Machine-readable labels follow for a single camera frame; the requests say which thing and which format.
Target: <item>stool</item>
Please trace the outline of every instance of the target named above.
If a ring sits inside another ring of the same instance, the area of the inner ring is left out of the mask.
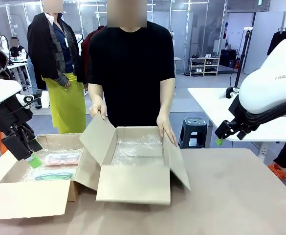
[[[183,121],[178,145],[180,148],[204,148],[207,136],[207,123],[198,117],[187,117]],[[190,140],[196,139],[196,146],[190,146]]]

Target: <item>hand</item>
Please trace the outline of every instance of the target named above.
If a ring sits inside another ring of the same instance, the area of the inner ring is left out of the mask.
[[[157,117],[157,125],[159,127],[161,137],[164,137],[164,132],[166,132],[171,142],[177,147],[177,140],[170,124],[169,114],[160,111]]]
[[[106,106],[102,100],[94,102],[93,105],[89,108],[89,114],[93,117],[100,112],[102,119],[105,120],[106,117]]]
[[[65,88],[69,88],[70,86],[70,81],[68,81],[66,84],[65,84]]]

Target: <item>open cardboard box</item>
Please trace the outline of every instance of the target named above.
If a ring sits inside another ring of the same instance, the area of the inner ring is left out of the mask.
[[[81,149],[73,180],[20,182],[30,167],[7,151],[0,157],[0,219],[62,215],[67,201],[76,201],[78,183],[97,191],[96,201],[168,205],[170,170],[190,189],[181,151],[165,135],[163,145],[144,156],[162,156],[163,165],[111,165],[117,140],[159,135],[158,127],[114,128],[96,115],[83,134],[38,136],[43,148]]]
[[[80,137],[91,156],[101,166],[96,201],[168,205],[171,201],[170,170],[190,190],[181,150],[165,134],[163,144],[138,147],[137,156],[163,157],[163,165],[114,165],[118,139],[139,139],[158,135],[159,128],[117,127],[97,114]]]
[[[43,148],[83,148],[80,134],[38,136]],[[7,151],[0,157],[0,219],[62,215],[77,200],[78,183],[97,190],[100,166],[83,150],[73,180],[20,182],[30,165]]]

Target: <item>black pants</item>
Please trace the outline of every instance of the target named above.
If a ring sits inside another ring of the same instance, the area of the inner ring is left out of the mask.
[[[279,153],[279,156],[274,159],[274,162],[282,168],[286,168],[286,143]]]

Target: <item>shoe rack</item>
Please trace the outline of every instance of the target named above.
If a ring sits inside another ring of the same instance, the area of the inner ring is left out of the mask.
[[[220,58],[217,57],[211,57],[211,58],[206,58],[206,57],[200,57],[200,58],[190,58],[190,76],[192,74],[197,74],[197,75],[211,75],[211,74],[218,74],[218,69],[219,69],[219,63],[220,63]]]

